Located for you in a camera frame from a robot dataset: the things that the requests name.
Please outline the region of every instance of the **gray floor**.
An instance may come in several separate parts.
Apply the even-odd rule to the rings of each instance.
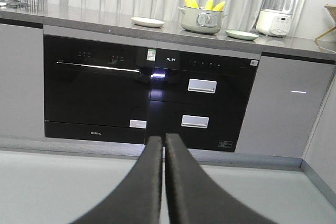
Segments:
[[[0,151],[0,222],[69,223],[114,189],[134,163]],[[202,167],[232,195],[278,223],[336,223],[336,210],[302,172]],[[168,222],[163,200],[161,224]]]

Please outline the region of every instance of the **gray cabinet door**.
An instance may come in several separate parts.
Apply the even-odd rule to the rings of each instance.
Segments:
[[[333,71],[262,56],[236,152],[301,158]]]
[[[0,45],[0,135],[43,137],[43,31],[0,24]]]

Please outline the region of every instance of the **yellow corn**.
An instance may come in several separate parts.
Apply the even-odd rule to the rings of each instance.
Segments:
[[[185,2],[185,6],[191,7],[190,0],[184,0],[184,2]]]
[[[214,0],[208,0],[205,4],[204,9],[212,10],[214,8]]]
[[[225,1],[222,1],[219,4],[217,4],[212,10],[216,10],[220,12],[224,9],[224,6],[225,6]]]
[[[198,3],[196,0],[190,0],[190,5],[189,7],[192,7],[192,8],[199,8],[198,7]]]

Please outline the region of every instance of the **control button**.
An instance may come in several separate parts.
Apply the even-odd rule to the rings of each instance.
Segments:
[[[210,24],[212,21],[212,18],[210,16],[207,16],[204,20],[207,24]]]

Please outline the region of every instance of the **silver handle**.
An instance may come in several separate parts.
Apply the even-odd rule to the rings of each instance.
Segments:
[[[208,128],[209,118],[205,116],[183,115],[181,126],[193,128]]]
[[[115,74],[119,76],[130,76],[130,77],[138,77],[141,75],[140,70],[138,69],[127,69],[127,68],[114,68],[114,67],[106,67],[106,66],[96,66],[96,65],[87,65],[87,64],[79,64],[72,62],[64,62],[63,60],[59,60],[55,63],[56,68],[58,69],[66,69],[66,70],[76,70],[76,71],[91,71],[97,73],[108,73]]]
[[[206,124],[200,124],[200,123],[182,123],[182,126],[191,126],[191,127],[202,127],[206,128]]]
[[[188,91],[210,93],[214,94],[216,92],[217,81],[200,80],[200,79],[189,79]]]
[[[214,88],[212,88],[212,89],[202,89],[202,88],[192,88],[192,87],[190,87],[189,90],[190,91],[200,91],[200,92],[211,92],[211,93],[213,93],[215,91]]]

